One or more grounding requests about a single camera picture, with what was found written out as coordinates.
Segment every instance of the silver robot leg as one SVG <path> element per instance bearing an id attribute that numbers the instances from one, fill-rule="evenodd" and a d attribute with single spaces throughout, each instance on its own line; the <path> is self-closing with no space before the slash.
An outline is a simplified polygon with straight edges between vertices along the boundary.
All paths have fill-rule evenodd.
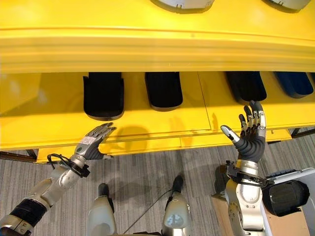
<path id="1" fill-rule="evenodd" d="M 173 183 L 173 193 L 169 198 L 163 219 L 163 236 L 190 236 L 190 206 L 181 194 L 183 179 L 177 176 Z"/>
<path id="2" fill-rule="evenodd" d="M 86 236 L 115 234 L 117 232 L 113 201 L 109 198 L 108 185 L 102 183 L 98 187 L 98 197 L 89 211 Z"/>

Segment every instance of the gray robotic hand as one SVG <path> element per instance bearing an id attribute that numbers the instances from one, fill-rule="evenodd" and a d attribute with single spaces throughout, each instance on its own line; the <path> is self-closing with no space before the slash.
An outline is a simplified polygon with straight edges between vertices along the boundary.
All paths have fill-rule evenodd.
<path id="1" fill-rule="evenodd" d="M 112 125 L 112 122 L 105 123 L 87 133 L 75 148 L 75 154 L 87 160 L 103 159 L 104 154 L 98 150 L 98 146 L 116 129 Z"/>
<path id="2" fill-rule="evenodd" d="M 29 236 L 42 216 L 70 189 L 79 178 L 90 173 L 86 160 L 103 159 L 99 144 L 116 128 L 106 123 L 91 130 L 77 145 L 71 159 L 57 154 L 61 162 L 50 178 L 38 183 L 13 211 L 0 220 L 0 236 Z"/>
<path id="3" fill-rule="evenodd" d="M 239 115 L 242 132 L 240 137 L 228 126 L 223 133 L 233 142 L 239 155 L 236 164 L 226 162 L 226 174 L 230 177 L 225 187 L 228 215 L 235 236 L 264 236 L 261 187 L 266 180 L 258 176 L 258 162 L 266 143 L 266 118 L 259 102 L 250 102 L 252 111 L 244 107 L 247 121 Z"/>

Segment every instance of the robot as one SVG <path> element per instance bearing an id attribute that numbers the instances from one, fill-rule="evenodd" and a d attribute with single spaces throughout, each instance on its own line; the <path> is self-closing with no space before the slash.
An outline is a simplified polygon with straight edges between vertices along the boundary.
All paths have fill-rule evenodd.
<path id="1" fill-rule="evenodd" d="M 265 148 L 266 120 L 259 102 L 250 102 L 252 112 L 245 106 L 247 122 L 240 115 L 242 126 L 239 137 L 228 126 L 221 127 L 223 133 L 233 142 L 239 151 L 236 165 L 227 162 L 226 174 L 230 177 L 226 185 L 226 198 L 229 203 L 229 216 L 236 236 L 263 236 L 264 225 L 260 203 L 261 187 L 265 180 L 257 175 L 257 164 Z M 0 236 L 29 236 L 42 216 L 70 189 L 79 178 L 89 175 L 86 160 L 106 158 L 98 150 L 116 128 L 113 123 L 106 123 L 90 131 L 77 145 L 70 159 L 61 155 L 61 162 L 51 173 L 51 177 L 37 184 L 13 211 L 0 220 Z M 162 223 L 162 236 L 190 236 L 190 207 L 181 194 L 183 179 L 174 180 Z M 98 197 L 89 212 L 87 236 L 118 235 L 114 218 L 114 205 L 109 196 L 108 186 L 101 184 Z"/>
<path id="2" fill-rule="evenodd" d="M 77 145 L 71 159 L 58 157 L 61 162 L 53 167 L 50 178 L 37 184 L 9 215 L 0 220 L 0 236 L 29 236 L 42 216 L 70 189 L 79 178 L 90 173 L 86 160 L 106 158 L 98 150 L 99 144 L 116 128 L 113 123 L 105 123 L 91 130 Z M 191 234 L 190 206 L 181 194 L 183 179 L 177 176 L 174 180 L 165 215 L 162 223 L 163 236 L 189 236 Z M 108 186 L 101 184 L 98 198 L 89 212 L 87 236 L 118 235 L 114 218 L 114 205 L 109 197 Z"/>

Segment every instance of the robot finger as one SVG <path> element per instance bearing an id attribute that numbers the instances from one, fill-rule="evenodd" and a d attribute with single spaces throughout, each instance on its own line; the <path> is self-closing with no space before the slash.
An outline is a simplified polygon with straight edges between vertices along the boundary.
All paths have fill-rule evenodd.
<path id="1" fill-rule="evenodd" d="M 96 137 L 100 136 L 101 133 L 104 132 L 104 130 L 108 129 L 112 125 L 113 125 L 113 122 L 102 124 L 102 125 L 96 127 L 94 130 L 92 130 L 90 132 L 89 136 L 96 138 Z"/>
<path id="2" fill-rule="evenodd" d="M 94 137 L 94 136 L 97 136 L 96 134 L 99 133 L 99 131 L 103 128 L 103 127 L 109 127 L 113 125 L 113 122 L 110 122 L 110 123 L 105 123 L 105 124 L 102 124 L 100 126 L 97 126 L 95 127 L 94 129 L 92 129 L 89 133 L 86 134 L 86 136 L 91 136 L 91 137 Z"/>
<path id="3" fill-rule="evenodd" d="M 227 125 L 221 126 L 222 132 L 232 141 L 232 143 L 237 143 L 241 138 Z"/>
<path id="4" fill-rule="evenodd" d="M 254 107 L 254 110 L 259 112 L 259 111 L 264 111 L 263 108 L 262 108 L 262 105 L 260 104 L 259 101 L 255 101 L 253 103 L 253 107 Z"/>
<path id="5" fill-rule="evenodd" d="M 259 124 L 259 128 L 260 129 L 265 129 L 266 128 L 266 116 L 265 113 L 263 111 L 259 111 L 259 118 L 257 123 Z"/>
<path id="6" fill-rule="evenodd" d="M 245 120 L 245 117 L 243 116 L 243 114 L 240 114 L 238 116 L 238 118 L 240 119 L 242 130 L 246 131 L 247 130 L 247 122 Z"/>
<path id="7" fill-rule="evenodd" d="M 254 124 L 254 117 L 250 115 L 248 116 L 248 122 L 247 122 L 248 128 L 252 128 L 253 124 Z"/>
<path id="8" fill-rule="evenodd" d="M 250 101 L 250 106 L 252 109 L 252 115 L 253 115 L 253 127 L 256 128 L 257 127 L 257 123 L 258 123 L 258 110 L 256 107 L 256 102 L 254 101 Z"/>
<path id="9" fill-rule="evenodd" d="M 247 122 L 249 121 L 249 116 L 252 115 L 252 112 L 250 110 L 250 108 L 248 106 L 244 106 L 244 111 L 246 113 L 246 117 L 247 117 Z"/>
<path id="10" fill-rule="evenodd" d="M 263 137 L 266 138 L 266 128 L 262 128 L 262 126 L 260 124 L 258 124 L 256 132 L 255 132 L 255 136 L 258 137 Z"/>
<path id="11" fill-rule="evenodd" d="M 103 139 L 107 136 L 109 136 L 114 130 L 116 130 L 116 127 L 108 127 L 106 129 L 103 129 L 100 135 L 103 137 Z"/>

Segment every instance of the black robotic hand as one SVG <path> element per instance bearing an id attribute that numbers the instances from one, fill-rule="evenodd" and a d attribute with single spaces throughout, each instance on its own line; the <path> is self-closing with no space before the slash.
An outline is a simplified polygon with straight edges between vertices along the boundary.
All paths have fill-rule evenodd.
<path id="1" fill-rule="evenodd" d="M 250 106 L 252 112 L 248 106 L 244 107 L 247 122 L 242 114 L 239 115 L 242 126 L 241 137 L 226 125 L 222 125 L 221 130 L 238 150 L 238 159 L 258 163 L 265 150 L 266 118 L 260 102 L 250 101 Z"/>

